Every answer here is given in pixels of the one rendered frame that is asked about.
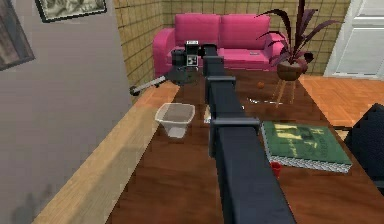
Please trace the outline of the purple house plant in pot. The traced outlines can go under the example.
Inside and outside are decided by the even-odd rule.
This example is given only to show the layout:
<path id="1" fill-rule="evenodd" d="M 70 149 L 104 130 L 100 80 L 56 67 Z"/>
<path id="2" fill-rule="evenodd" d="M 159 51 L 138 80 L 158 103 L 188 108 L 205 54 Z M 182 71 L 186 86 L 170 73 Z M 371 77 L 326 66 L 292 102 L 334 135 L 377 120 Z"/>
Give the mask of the purple house plant in pot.
<path id="1" fill-rule="evenodd" d="M 280 31 L 267 31 L 259 36 L 259 38 L 277 34 L 278 40 L 271 41 L 268 46 L 281 44 L 282 49 L 278 55 L 274 55 L 269 59 L 269 64 L 276 68 L 279 81 L 277 87 L 272 94 L 272 100 L 275 107 L 278 108 L 287 83 L 292 84 L 291 98 L 289 103 L 292 104 L 295 97 L 296 81 L 302 74 L 308 70 L 308 64 L 314 59 L 312 52 L 304 50 L 304 46 L 312 40 L 312 38 L 324 28 L 331 24 L 337 23 L 337 20 L 327 20 L 318 24 L 310 33 L 305 31 L 312 20 L 317 9 L 305 7 L 306 0 L 299 0 L 296 15 L 295 33 L 292 33 L 291 21 L 288 13 L 283 9 L 271 9 L 261 13 L 261 15 L 274 14 L 279 16 L 285 26 L 286 33 Z"/>

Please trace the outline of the clear glass bowl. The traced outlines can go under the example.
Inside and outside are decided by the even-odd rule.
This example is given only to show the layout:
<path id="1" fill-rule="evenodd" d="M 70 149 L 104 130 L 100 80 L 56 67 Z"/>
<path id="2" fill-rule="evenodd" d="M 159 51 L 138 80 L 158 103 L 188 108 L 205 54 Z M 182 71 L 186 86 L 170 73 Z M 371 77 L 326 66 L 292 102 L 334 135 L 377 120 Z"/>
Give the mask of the clear glass bowl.
<path id="1" fill-rule="evenodd" d="M 195 106 L 183 103 L 164 103 L 156 112 L 155 120 L 160 123 L 171 138 L 184 137 L 187 127 L 194 118 Z"/>

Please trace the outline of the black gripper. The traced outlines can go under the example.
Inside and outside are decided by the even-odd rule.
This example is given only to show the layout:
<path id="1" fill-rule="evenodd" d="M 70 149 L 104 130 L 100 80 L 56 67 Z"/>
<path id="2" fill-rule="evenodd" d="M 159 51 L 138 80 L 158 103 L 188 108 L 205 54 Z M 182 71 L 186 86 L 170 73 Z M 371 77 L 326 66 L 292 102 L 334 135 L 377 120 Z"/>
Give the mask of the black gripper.
<path id="1" fill-rule="evenodd" d="M 186 85 L 196 81 L 198 71 L 199 49 L 176 49 L 171 51 L 172 68 L 166 77 L 160 76 L 140 86 L 131 86 L 130 94 L 138 96 L 142 90 L 151 86 L 158 88 L 166 81 L 166 78 L 176 85 Z"/>

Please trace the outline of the thin white pen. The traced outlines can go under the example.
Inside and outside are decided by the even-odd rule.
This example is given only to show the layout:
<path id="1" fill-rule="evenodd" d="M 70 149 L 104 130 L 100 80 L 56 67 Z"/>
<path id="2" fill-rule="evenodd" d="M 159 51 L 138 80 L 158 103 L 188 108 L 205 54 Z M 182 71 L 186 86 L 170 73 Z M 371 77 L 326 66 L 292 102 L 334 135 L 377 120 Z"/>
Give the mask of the thin white pen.
<path id="1" fill-rule="evenodd" d="M 277 101 L 268 101 L 268 100 L 255 100 L 252 98 L 247 98 L 247 101 L 253 104 L 276 104 L 276 105 L 283 105 L 284 103 L 282 102 L 277 102 Z"/>

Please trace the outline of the green book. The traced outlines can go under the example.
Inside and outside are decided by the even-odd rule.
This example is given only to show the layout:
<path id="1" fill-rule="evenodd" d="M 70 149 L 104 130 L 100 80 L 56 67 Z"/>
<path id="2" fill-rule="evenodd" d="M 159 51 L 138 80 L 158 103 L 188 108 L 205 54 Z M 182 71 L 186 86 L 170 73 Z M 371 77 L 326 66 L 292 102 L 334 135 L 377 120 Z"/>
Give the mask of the green book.
<path id="1" fill-rule="evenodd" d="M 267 158 L 285 166 L 348 173 L 352 162 L 326 126 L 264 121 Z"/>

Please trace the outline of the grey framed wall picture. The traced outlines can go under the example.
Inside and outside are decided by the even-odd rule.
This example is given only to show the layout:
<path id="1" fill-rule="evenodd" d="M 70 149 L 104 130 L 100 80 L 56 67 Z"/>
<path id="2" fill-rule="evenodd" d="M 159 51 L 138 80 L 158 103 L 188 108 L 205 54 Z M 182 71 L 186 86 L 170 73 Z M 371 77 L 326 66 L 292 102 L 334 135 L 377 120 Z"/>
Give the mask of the grey framed wall picture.
<path id="1" fill-rule="evenodd" d="M 11 0 L 0 0 L 0 71 L 34 59 Z"/>

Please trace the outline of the white room door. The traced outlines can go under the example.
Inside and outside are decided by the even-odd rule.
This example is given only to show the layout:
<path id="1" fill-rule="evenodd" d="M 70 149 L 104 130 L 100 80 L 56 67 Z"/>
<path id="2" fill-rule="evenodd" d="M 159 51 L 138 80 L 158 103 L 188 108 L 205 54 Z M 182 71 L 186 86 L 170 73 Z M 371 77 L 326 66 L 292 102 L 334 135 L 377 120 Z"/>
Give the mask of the white room door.
<path id="1" fill-rule="evenodd" d="M 324 75 L 384 81 L 384 0 L 351 0 Z"/>

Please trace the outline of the small red cup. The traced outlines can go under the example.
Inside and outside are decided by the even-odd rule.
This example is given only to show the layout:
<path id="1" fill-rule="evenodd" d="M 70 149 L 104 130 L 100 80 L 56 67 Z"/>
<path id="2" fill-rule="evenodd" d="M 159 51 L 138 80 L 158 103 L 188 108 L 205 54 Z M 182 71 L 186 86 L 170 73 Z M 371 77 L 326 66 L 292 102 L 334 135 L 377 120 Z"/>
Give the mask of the small red cup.
<path id="1" fill-rule="evenodd" d="M 280 177 L 280 172 L 282 170 L 282 165 L 278 162 L 271 162 L 270 163 L 271 169 L 275 175 L 276 178 Z"/>

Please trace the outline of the brown wooden table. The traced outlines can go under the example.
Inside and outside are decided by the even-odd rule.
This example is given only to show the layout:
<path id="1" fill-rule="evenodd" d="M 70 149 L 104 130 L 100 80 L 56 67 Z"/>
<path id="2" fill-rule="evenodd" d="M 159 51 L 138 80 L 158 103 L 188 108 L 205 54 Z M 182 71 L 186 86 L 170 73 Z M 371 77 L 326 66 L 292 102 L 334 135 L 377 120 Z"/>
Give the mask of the brown wooden table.
<path id="1" fill-rule="evenodd" d="M 326 126 L 328 120 L 302 85 L 283 105 L 271 100 L 274 72 L 235 70 L 236 92 L 248 115 L 262 120 Z M 264 82 L 263 89 L 257 88 Z M 106 224 L 224 224 L 216 164 L 208 155 L 204 84 L 182 87 L 176 101 L 193 104 L 196 115 L 184 138 L 158 129 L 126 184 Z M 278 179 L 298 224 L 384 224 L 384 196 L 360 164 L 346 174 L 285 167 Z"/>

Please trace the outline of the pink sofa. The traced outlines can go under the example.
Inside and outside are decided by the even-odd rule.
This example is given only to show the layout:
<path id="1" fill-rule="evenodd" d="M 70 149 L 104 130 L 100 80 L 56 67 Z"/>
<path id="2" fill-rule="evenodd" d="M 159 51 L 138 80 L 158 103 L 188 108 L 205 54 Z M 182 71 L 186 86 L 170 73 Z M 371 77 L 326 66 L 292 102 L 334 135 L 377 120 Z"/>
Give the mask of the pink sofa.
<path id="1" fill-rule="evenodd" d="M 153 39 L 153 61 L 155 76 L 159 77 L 172 67 L 171 51 L 183 49 L 187 40 L 217 46 L 218 55 L 224 57 L 224 67 L 275 71 L 269 59 L 280 53 L 282 45 L 277 43 L 277 34 L 259 38 L 270 30 L 270 17 L 255 14 L 202 14 L 185 13 L 175 15 L 173 28 L 160 30 Z"/>

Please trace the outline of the black chair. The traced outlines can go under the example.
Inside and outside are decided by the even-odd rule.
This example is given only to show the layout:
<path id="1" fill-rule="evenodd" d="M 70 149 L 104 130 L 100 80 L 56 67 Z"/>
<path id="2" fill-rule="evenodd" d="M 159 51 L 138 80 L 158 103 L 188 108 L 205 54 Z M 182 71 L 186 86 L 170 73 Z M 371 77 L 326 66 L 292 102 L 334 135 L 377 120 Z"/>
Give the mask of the black chair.
<path id="1" fill-rule="evenodd" d="M 384 106 L 375 103 L 348 132 L 344 143 L 384 196 Z"/>

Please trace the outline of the black framed wall picture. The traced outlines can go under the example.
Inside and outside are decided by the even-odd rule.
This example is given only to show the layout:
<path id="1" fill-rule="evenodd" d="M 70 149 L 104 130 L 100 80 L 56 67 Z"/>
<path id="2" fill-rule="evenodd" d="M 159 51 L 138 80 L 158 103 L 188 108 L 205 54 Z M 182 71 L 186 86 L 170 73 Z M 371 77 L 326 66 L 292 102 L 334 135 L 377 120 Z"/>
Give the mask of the black framed wall picture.
<path id="1" fill-rule="evenodd" d="M 35 0 L 44 23 L 107 12 L 105 0 Z"/>

